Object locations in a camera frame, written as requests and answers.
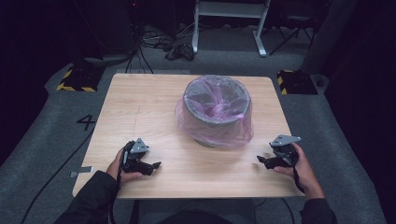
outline hand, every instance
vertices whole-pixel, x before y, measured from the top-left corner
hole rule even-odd
[[[313,198],[325,198],[322,187],[315,177],[314,170],[309,164],[308,158],[305,156],[303,149],[295,143],[291,143],[297,150],[299,160],[296,164],[296,170],[299,176],[300,186],[304,189],[307,200]],[[283,175],[294,177],[293,168],[277,166],[274,168],[275,172]]]
[[[119,151],[119,153],[117,153],[116,159],[114,159],[113,162],[110,163],[110,165],[107,167],[106,173],[108,173],[109,175],[113,176],[114,179],[117,180],[117,175],[119,173],[119,167],[120,167],[120,158],[122,155],[123,150],[121,149]],[[138,172],[134,172],[134,173],[125,173],[123,171],[121,171],[121,183],[126,183],[128,181],[131,181],[133,179],[137,179],[142,177],[143,175],[141,173]]]

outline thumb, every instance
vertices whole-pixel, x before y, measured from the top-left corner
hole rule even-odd
[[[293,176],[293,170],[290,167],[276,166],[274,171],[282,175]]]
[[[133,179],[140,178],[142,176],[143,175],[141,173],[138,173],[138,172],[133,172],[133,173],[124,173],[124,172],[122,172],[121,173],[121,182],[122,183],[126,183],[126,182],[129,182],[129,181],[133,180]]]

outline black jacket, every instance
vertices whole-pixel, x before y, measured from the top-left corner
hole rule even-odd
[[[55,224],[107,224],[108,208],[113,197],[116,196],[116,180],[107,173],[98,171],[79,191]],[[303,224],[335,224],[336,217],[326,199],[311,199],[305,202],[304,210],[300,212]],[[207,212],[188,211],[170,216],[162,224],[176,223],[230,223],[221,217]]]

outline transparent plastic wrap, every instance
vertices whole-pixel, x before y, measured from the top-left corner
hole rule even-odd
[[[253,137],[252,103],[245,86],[230,77],[193,80],[178,101],[179,129],[205,147],[241,147]]]

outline tabletop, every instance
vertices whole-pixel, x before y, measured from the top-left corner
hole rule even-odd
[[[269,142],[290,135],[269,77],[231,77],[250,94],[254,136],[239,148],[197,144],[178,129],[175,108],[194,75],[116,74],[108,89],[82,167],[105,171],[128,141],[142,140],[143,162],[161,161],[152,175],[121,185],[119,198],[258,198],[302,196],[291,177],[267,170]],[[78,175],[76,195],[93,173]]]

